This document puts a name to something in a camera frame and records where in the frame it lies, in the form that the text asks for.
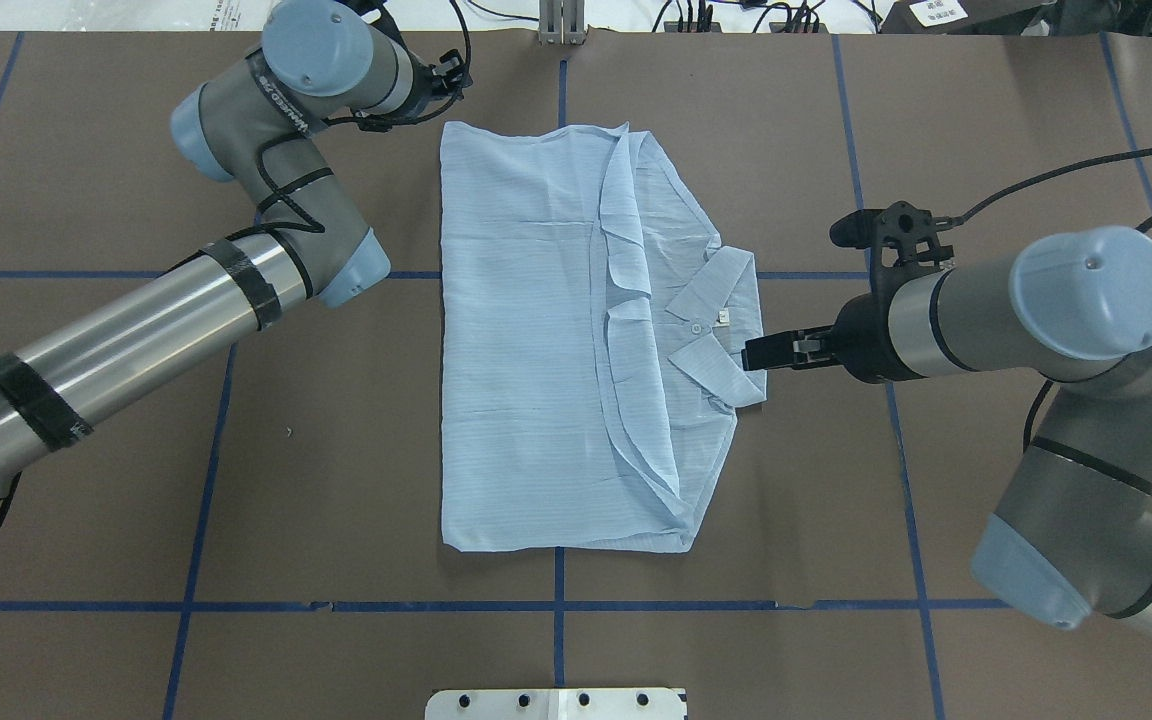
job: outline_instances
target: garment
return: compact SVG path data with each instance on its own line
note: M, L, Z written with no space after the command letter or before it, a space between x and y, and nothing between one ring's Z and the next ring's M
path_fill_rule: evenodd
M650 132L444 129L444 540L685 552L765 400L755 257Z

